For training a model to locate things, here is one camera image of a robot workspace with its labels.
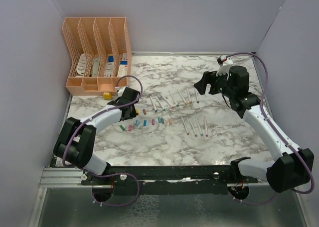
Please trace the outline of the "dark green marker pen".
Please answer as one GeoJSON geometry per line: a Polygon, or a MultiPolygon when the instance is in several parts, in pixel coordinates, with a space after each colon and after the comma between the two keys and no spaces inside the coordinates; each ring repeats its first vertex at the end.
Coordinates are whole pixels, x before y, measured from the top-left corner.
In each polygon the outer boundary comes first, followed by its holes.
{"type": "Polygon", "coordinates": [[[194,89],[194,92],[195,92],[196,103],[199,103],[198,91],[196,89],[194,89]]]}

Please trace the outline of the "brown marker pen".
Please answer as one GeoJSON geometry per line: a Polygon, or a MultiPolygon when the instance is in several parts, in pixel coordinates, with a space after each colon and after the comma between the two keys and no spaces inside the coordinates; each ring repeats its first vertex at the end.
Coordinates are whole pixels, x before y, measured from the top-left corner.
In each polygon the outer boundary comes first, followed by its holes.
{"type": "Polygon", "coordinates": [[[187,91],[187,95],[188,95],[188,101],[190,104],[192,104],[192,98],[191,98],[190,90],[188,87],[186,88],[186,91],[187,91]]]}

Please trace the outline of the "yellow marker pen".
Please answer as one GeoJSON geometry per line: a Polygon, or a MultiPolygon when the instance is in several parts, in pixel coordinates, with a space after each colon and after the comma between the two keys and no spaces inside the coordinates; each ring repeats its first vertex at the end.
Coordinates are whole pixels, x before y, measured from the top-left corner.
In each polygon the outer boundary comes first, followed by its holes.
{"type": "Polygon", "coordinates": [[[182,92],[178,89],[178,94],[180,95],[180,98],[182,99],[182,101],[184,102],[185,105],[188,104],[188,101],[185,99],[184,95],[182,94],[182,92]]]}

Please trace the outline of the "cyan marker pen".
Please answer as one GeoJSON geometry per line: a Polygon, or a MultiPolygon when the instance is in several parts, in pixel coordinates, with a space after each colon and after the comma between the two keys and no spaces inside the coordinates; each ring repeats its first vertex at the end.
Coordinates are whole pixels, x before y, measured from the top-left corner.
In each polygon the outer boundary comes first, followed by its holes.
{"type": "Polygon", "coordinates": [[[158,112],[158,109],[157,109],[157,107],[156,107],[156,105],[155,105],[155,102],[154,102],[152,96],[150,96],[150,101],[151,101],[151,103],[152,103],[152,106],[153,106],[154,111],[157,113],[157,112],[158,112]]]}

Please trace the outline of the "pink marker pen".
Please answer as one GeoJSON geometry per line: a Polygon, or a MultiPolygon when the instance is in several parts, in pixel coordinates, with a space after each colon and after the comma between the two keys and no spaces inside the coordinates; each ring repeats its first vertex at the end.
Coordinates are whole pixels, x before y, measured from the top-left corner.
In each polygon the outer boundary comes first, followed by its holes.
{"type": "Polygon", "coordinates": [[[172,109],[174,108],[174,105],[163,94],[161,94],[161,97],[172,109]]]}

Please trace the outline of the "light blue marker pen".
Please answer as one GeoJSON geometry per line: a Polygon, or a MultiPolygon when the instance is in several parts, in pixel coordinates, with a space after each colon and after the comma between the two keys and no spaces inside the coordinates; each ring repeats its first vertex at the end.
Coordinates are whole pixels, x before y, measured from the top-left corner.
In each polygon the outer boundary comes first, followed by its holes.
{"type": "Polygon", "coordinates": [[[159,100],[158,97],[155,97],[156,101],[159,103],[160,105],[160,108],[165,112],[166,111],[166,108],[164,107],[164,105],[161,103],[161,101],[159,100]]]}

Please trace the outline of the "teal marker pen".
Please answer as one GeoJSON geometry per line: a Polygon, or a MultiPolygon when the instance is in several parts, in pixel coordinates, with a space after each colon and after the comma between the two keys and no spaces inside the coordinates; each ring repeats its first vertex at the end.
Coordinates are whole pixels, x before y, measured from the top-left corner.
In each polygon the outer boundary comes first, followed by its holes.
{"type": "Polygon", "coordinates": [[[198,117],[195,117],[195,120],[196,120],[197,128],[200,132],[200,136],[204,136],[198,117]]]}

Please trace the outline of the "peach marker pen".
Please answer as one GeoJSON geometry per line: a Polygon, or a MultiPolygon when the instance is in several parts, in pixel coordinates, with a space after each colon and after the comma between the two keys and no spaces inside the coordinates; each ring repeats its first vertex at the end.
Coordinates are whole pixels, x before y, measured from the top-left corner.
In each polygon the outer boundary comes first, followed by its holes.
{"type": "Polygon", "coordinates": [[[184,128],[185,128],[186,134],[187,134],[187,135],[190,135],[189,130],[188,130],[188,128],[187,128],[187,125],[186,125],[185,120],[184,120],[183,117],[181,117],[181,121],[182,121],[182,124],[183,124],[183,126],[184,126],[184,128]]]}

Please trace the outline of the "grey marker pen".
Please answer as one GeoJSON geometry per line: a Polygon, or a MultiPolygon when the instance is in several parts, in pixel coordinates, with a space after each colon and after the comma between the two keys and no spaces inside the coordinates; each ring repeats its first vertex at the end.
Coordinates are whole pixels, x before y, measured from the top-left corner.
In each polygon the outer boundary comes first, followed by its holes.
{"type": "Polygon", "coordinates": [[[194,133],[194,136],[195,136],[195,137],[198,137],[198,134],[197,134],[197,132],[196,132],[196,129],[195,129],[195,127],[194,127],[194,124],[193,124],[191,118],[189,118],[189,123],[190,123],[191,129],[192,129],[192,131],[193,131],[193,133],[194,133]]]}

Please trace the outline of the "magenta marker pen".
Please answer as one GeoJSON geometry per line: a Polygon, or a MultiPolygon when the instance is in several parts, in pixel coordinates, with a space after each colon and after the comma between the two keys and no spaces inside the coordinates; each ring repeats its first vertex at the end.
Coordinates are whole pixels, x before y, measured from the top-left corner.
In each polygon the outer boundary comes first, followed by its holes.
{"type": "Polygon", "coordinates": [[[207,126],[207,120],[206,117],[204,117],[204,130],[205,130],[205,136],[208,137],[208,126],[207,126]]]}

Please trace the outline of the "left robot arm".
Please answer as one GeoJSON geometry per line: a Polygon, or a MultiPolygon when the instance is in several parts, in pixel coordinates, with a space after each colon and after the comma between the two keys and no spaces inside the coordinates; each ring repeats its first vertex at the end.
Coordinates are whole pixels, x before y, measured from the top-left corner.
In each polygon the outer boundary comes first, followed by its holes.
{"type": "Polygon", "coordinates": [[[96,135],[115,123],[135,118],[135,104],[140,96],[139,91],[122,87],[118,98],[108,102],[99,112],[81,119],[68,118],[53,154],[77,168],[93,173],[93,179],[98,184],[106,184],[110,179],[110,164],[93,154],[96,135]]]}

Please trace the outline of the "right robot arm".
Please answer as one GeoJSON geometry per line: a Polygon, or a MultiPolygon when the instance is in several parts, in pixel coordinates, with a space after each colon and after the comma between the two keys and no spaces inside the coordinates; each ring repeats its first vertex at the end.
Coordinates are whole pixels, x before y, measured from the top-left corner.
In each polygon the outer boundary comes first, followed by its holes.
{"type": "Polygon", "coordinates": [[[277,193],[312,182],[314,154],[288,138],[260,106],[258,96],[249,91],[249,78],[245,67],[232,66],[222,75],[206,71],[194,84],[200,95],[208,92],[228,98],[231,109],[257,132],[273,158],[272,162],[255,161],[250,157],[234,160],[231,162],[233,168],[229,170],[230,179],[235,183],[246,177],[260,179],[268,182],[277,193]]]}

